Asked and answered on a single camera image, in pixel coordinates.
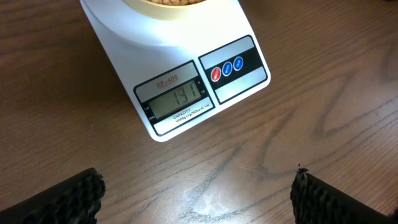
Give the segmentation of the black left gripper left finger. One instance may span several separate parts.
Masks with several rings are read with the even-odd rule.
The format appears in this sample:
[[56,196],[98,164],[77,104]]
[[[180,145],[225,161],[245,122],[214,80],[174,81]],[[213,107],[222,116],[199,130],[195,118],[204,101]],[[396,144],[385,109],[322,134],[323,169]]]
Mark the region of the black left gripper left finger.
[[103,176],[89,168],[2,210],[1,223],[96,224],[105,191]]

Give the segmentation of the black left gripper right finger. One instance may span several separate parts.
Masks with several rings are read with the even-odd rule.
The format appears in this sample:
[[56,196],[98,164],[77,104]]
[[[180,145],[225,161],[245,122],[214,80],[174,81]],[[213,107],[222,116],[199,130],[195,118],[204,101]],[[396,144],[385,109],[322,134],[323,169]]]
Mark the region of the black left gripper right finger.
[[290,199],[296,224],[397,224],[386,216],[299,168]]

